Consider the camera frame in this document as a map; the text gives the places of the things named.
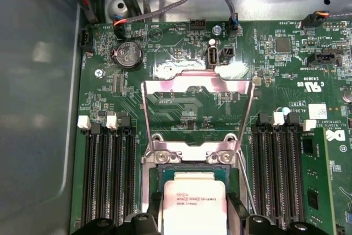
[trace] white dimm latch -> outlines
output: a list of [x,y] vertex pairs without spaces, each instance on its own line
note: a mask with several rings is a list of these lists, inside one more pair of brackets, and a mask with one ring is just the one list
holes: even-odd
[[304,132],[309,132],[312,129],[315,129],[317,127],[317,120],[316,119],[306,119],[303,121],[303,131]]
[[89,117],[86,116],[86,115],[79,115],[79,116],[78,116],[77,126],[78,126],[80,129],[90,130],[91,124],[90,124],[90,119],[89,119]]
[[273,112],[273,117],[270,122],[273,126],[281,126],[285,123],[284,113]]
[[117,130],[118,123],[116,115],[107,115],[106,116],[106,127],[110,130]]

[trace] red wire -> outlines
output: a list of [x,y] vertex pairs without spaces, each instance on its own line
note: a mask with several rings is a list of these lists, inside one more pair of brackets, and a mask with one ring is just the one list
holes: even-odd
[[88,0],[83,0],[84,5],[86,5],[87,7],[89,6],[89,1]]

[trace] chip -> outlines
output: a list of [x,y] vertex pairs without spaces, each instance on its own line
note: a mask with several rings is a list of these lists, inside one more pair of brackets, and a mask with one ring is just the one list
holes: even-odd
[[101,124],[100,123],[92,123],[90,131],[91,131],[91,134],[101,134]]
[[262,79],[260,77],[253,77],[252,78],[253,84],[255,86],[261,86],[262,85]]
[[187,121],[187,128],[193,130],[194,129],[194,121]]
[[98,111],[98,117],[105,117],[105,116],[106,116],[106,111],[104,111],[104,110]]
[[308,205],[318,210],[319,209],[318,194],[313,190],[308,190],[307,196],[308,196]]
[[130,116],[122,116],[121,117],[121,127],[131,127],[131,117]]
[[303,139],[302,144],[303,144],[303,152],[305,154],[313,154],[314,153],[312,139]]
[[264,77],[264,72],[262,70],[259,70],[257,72],[258,77]]
[[275,40],[276,52],[290,52],[290,40],[289,39],[276,39]]
[[255,89],[253,91],[253,97],[260,97],[260,96],[262,96],[262,91],[259,89]]

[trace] white label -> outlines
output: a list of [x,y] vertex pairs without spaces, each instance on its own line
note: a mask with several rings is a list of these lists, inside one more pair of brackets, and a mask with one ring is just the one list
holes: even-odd
[[347,146],[346,145],[340,145],[340,152],[347,152]]
[[308,104],[309,119],[327,119],[325,104]]
[[321,87],[324,86],[324,82],[304,82],[304,86],[306,87],[307,92],[321,92]]
[[328,141],[332,141],[332,140],[345,141],[346,140],[345,131],[340,129],[334,132],[329,129],[326,131],[326,139]]

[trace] blue wire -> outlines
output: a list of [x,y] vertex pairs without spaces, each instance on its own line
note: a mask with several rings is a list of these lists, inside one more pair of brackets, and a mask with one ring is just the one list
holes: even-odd
[[114,19],[117,19],[117,20],[121,20],[121,19],[123,19],[123,17],[120,17],[119,15],[114,15]]

